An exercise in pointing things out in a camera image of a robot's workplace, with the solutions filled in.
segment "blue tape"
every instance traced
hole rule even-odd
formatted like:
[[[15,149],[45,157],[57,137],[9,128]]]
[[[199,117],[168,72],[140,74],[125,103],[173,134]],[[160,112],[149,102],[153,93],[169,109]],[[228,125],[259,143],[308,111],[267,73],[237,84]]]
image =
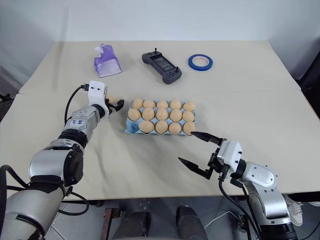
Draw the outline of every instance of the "blue tape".
[[[205,59],[208,61],[208,64],[205,65],[205,66],[197,66],[194,64],[193,62],[193,59],[194,58],[200,58],[200,59]],[[212,61],[211,57],[207,56],[207,55],[204,55],[204,54],[195,54],[195,55],[192,55],[191,57],[189,57],[189,60],[188,60],[188,63],[189,63],[189,66],[190,68],[194,69],[194,70],[197,70],[197,71],[207,71],[209,70],[212,65],[214,64],[214,61]]]

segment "tabletop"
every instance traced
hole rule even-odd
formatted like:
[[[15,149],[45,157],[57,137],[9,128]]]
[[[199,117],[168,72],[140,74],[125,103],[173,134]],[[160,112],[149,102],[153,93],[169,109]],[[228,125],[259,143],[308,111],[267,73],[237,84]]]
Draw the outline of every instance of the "tabletop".
[[[284,193],[320,191],[309,177],[320,167],[319,119],[268,41],[108,41],[104,43],[113,46],[122,72],[99,78],[93,49],[101,43],[52,46],[0,124],[1,165],[11,165],[28,181],[34,154],[60,135],[71,93],[96,80],[125,105],[101,120],[85,149],[84,176],[74,191],[87,199],[221,195],[217,174],[206,180],[178,160],[204,169],[216,150],[213,143],[193,136],[124,132],[129,106],[137,97],[196,102],[197,131],[240,141],[243,159],[272,167]],[[182,77],[175,83],[164,84],[142,62],[141,55],[154,48],[180,67]],[[213,59],[210,70],[188,66],[188,58],[198,53]],[[69,114],[87,104],[87,92],[80,91]],[[225,189],[242,194],[227,181]]]
[[[206,180],[178,160],[183,157],[204,169],[216,150],[213,143],[193,136],[124,133],[136,94],[126,96],[123,109],[103,118],[94,130],[85,148],[84,176],[74,191],[90,200],[220,195],[218,174]],[[167,96],[166,92],[155,94],[157,99]],[[28,181],[33,155],[60,135],[68,98],[50,92],[18,94],[0,124],[1,165],[11,165]],[[319,174],[320,121],[301,92],[193,94],[188,100],[197,104],[197,131],[238,140],[244,160],[276,171],[281,192],[320,191],[310,177]],[[86,104],[87,92],[81,91],[70,111]],[[228,194],[242,194],[228,181],[224,186]]]
[[[101,43],[113,46],[122,73],[97,77],[94,47]],[[164,84],[162,76],[142,62],[142,54],[155,48],[181,69],[175,83]],[[188,59],[194,54],[211,57],[213,67],[203,72],[190,68]],[[84,41],[56,42],[19,92],[70,95],[79,85],[99,79],[117,96],[127,94],[124,86],[131,95],[153,97],[156,90],[185,99],[202,93],[300,90],[268,41]]]

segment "remote controller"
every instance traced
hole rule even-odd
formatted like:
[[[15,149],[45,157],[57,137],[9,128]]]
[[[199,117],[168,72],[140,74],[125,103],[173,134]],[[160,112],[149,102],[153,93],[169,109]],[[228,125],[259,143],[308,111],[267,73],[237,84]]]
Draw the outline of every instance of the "remote controller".
[[[142,61],[157,70],[165,84],[172,84],[182,75],[181,70],[169,62],[156,48],[152,52],[142,54]]]

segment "blue egg carton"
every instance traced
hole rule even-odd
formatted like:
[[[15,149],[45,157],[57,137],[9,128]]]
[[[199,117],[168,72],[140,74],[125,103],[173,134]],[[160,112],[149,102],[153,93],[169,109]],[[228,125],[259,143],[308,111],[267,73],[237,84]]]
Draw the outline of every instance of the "blue egg carton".
[[[155,100],[154,101],[155,105],[157,105],[157,103],[159,101],[160,100]],[[186,101],[181,101],[182,107],[181,107],[180,111],[182,112],[182,114],[186,111],[186,110],[183,109],[183,105],[185,104],[185,102]],[[144,111],[144,109],[145,109],[144,107],[141,107],[139,109],[140,113],[142,113]],[[154,115],[156,116],[158,108],[154,107],[153,110],[154,110]],[[173,123],[173,121],[170,119],[170,113],[171,113],[172,109],[170,107],[168,107],[168,108],[166,108],[166,110],[168,112],[168,118],[165,121],[168,123],[168,126],[169,126],[170,124]],[[196,110],[193,110],[192,112],[193,112],[193,115],[194,115],[194,121],[193,122],[194,122],[194,124],[196,124]],[[157,133],[155,129],[150,133],[144,133],[143,131],[141,131],[139,129],[139,123],[141,123],[142,121],[144,121],[144,119],[142,117],[140,117],[137,121],[132,121],[130,118],[127,117],[126,118],[126,129],[124,130],[124,132],[127,133],[127,134],[132,134],[132,135],[134,135],[134,134],[145,134],[145,135],[149,135],[149,134],[157,134],[157,135],[170,134],[170,135],[172,135],[172,133],[169,130],[166,131],[163,134]],[[154,124],[154,127],[156,127],[156,123],[159,122],[159,120],[156,117],[152,118],[150,121]],[[184,127],[184,124],[186,123],[186,121],[181,119],[177,123],[181,125],[181,132],[178,135],[187,136],[182,130],[183,127]]]

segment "brown egg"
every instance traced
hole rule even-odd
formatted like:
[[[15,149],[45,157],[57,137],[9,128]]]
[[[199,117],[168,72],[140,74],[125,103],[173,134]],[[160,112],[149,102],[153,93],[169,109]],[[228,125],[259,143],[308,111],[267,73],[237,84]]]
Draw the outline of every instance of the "brown egg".
[[[193,101],[187,101],[184,105],[183,105],[183,109],[186,111],[190,111],[192,112],[193,110],[196,109],[196,104]]]
[[[169,126],[169,131],[173,135],[178,135],[181,132],[181,125],[177,122],[173,122]]]
[[[115,96],[106,96],[107,99],[109,99],[109,103],[116,104],[117,98]]]
[[[156,119],[162,121],[162,120],[166,120],[167,118],[168,118],[167,110],[164,108],[158,108],[158,110],[156,111]]]
[[[135,108],[130,108],[128,111],[128,117],[129,117],[129,119],[131,119],[132,121],[135,122],[139,118],[141,118],[141,113]]]
[[[158,121],[155,125],[155,130],[158,134],[164,134],[168,131],[168,123],[166,121]]]
[[[139,123],[139,129],[145,134],[149,134],[155,129],[155,126],[151,121],[142,121]]]
[[[196,130],[196,125],[192,121],[187,121],[183,125],[183,132],[187,134],[188,136],[191,135],[191,132]]]
[[[170,102],[170,108],[173,109],[181,109],[181,102],[178,99],[174,99]]]
[[[141,98],[136,98],[135,100],[133,100],[132,102],[132,107],[134,109],[140,109],[143,106],[144,101]]]
[[[143,102],[143,107],[144,108],[154,108],[156,106],[155,102],[152,100],[145,100]]]
[[[182,114],[182,119],[185,120],[186,122],[193,122],[195,120],[195,115],[193,114],[192,111],[185,111]]]
[[[168,103],[166,101],[164,101],[164,100],[161,100],[161,101],[157,102],[156,107],[158,109],[161,109],[161,108],[167,109],[168,108]]]
[[[151,107],[146,107],[144,110],[143,110],[143,113],[142,113],[142,118],[144,120],[151,120],[155,117],[155,111],[153,108]]]
[[[173,121],[173,122],[179,122],[182,118],[182,112],[179,110],[179,109],[174,109],[171,111],[170,113],[170,119]]]

